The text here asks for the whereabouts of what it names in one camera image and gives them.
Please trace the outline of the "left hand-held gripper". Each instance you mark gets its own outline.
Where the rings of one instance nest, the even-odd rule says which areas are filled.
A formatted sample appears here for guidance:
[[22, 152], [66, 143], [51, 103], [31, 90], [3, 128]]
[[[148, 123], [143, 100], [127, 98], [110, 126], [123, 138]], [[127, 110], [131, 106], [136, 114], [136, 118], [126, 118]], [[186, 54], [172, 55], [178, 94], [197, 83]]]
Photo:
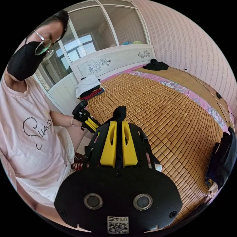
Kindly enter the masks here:
[[94, 134], [101, 126], [101, 124], [94, 119], [86, 109], [73, 113], [73, 118], [82, 122], [82, 128], [84, 128], [84, 130], [87, 129], [92, 134]]

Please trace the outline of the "person's left hand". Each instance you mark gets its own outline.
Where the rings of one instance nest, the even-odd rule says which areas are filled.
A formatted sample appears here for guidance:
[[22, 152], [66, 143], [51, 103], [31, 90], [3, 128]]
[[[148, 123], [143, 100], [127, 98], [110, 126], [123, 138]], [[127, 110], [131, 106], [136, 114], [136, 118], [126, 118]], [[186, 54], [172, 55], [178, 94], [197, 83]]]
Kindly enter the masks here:
[[71, 119], [71, 125], [72, 125], [73, 127], [80, 127], [81, 130], [84, 130], [84, 128], [82, 128], [82, 127], [83, 127], [83, 126], [82, 126], [82, 122], [76, 120], [75, 118], [72, 118], [72, 119]]

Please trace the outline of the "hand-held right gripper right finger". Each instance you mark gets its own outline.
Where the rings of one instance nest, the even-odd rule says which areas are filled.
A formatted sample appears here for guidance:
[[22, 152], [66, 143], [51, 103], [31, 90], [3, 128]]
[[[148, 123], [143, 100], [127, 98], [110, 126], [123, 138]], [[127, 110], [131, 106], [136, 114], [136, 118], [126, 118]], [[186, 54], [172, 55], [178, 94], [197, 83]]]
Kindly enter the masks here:
[[132, 134], [130, 131], [129, 123], [123, 121], [121, 124], [122, 129], [122, 154], [123, 154], [123, 166], [136, 166], [138, 163]]

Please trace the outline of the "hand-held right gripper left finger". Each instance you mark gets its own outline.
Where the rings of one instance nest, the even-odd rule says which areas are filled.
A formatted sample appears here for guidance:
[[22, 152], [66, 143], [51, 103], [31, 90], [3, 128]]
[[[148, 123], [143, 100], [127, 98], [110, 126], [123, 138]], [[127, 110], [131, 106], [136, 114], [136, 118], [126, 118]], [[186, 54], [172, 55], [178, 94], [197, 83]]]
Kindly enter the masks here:
[[100, 164], [102, 166], [110, 166], [112, 168], [115, 168], [116, 146], [117, 146], [117, 122], [111, 121], [108, 127], [104, 148], [100, 158]]

